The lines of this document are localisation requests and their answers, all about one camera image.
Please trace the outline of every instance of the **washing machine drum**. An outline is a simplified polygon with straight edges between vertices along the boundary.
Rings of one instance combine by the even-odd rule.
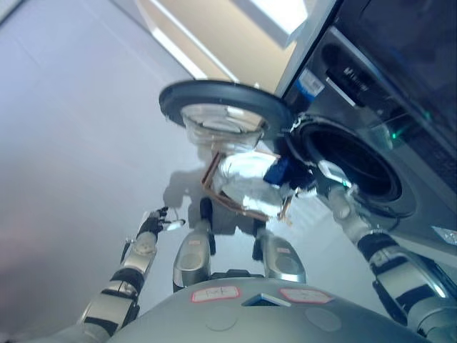
[[[367,143],[337,123],[325,119],[300,125],[288,139],[304,162],[330,161],[339,166],[361,196],[392,202],[401,196],[400,180],[389,163]]]
[[[236,146],[252,149],[260,138],[284,136],[295,119],[281,99],[225,81],[172,84],[161,92],[159,103],[165,116],[186,127],[193,143],[222,151]],[[336,123],[305,121],[288,138],[288,145],[304,164],[326,160],[339,166],[364,199],[383,203],[401,195],[401,183],[388,162]]]

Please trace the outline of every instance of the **floor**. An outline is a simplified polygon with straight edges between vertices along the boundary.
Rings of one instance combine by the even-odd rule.
[[[108,0],[26,1],[0,26],[0,342],[75,322],[144,211],[165,203],[195,221],[208,154],[157,103],[164,86],[188,78]],[[292,226],[270,229],[296,247],[309,284],[385,313],[328,210],[305,199],[290,216]],[[217,218],[213,270],[261,272],[250,221],[220,208]],[[142,311],[170,295],[188,230],[161,235]]]

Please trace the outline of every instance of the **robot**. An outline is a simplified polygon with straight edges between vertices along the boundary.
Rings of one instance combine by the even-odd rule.
[[[179,248],[168,299],[137,318],[159,233],[184,222],[166,221],[164,207],[144,216],[136,240],[124,247],[119,269],[78,323],[30,342],[457,342],[455,284],[433,262],[373,228],[354,199],[356,185],[326,182],[319,189],[369,263],[374,289],[393,320],[307,285],[295,249],[261,222],[254,230],[253,258],[263,262],[264,275],[233,269],[212,274],[216,245],[206,198],[201,221]]]

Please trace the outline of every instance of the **sticker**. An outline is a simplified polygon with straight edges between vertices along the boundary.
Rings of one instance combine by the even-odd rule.
[[[240,291],[235,286],[212,287],[192,293],[192,302],[211,302],[213,300],[234,299],[239,296]]]
[[[311,101],[323,91],[325,86],[309,69],[305,68],[297,80],[301,93]]]
[[[287,248],[276,248],[277,252],[282,252],[283,254],[290,254],[291,251]]]
[[[326,304],[333,298],[315,289],[281,288],[280,293],[291,302],[304,302],[307,304]]]

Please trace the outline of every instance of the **washing machine door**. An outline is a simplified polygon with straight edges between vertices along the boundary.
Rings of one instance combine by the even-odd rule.
[[[293,123],[281,99],[227,81],[178,82],[160,93],[159,103],[164,116],[186,127],[191,142],[219,151],[252,149]]]

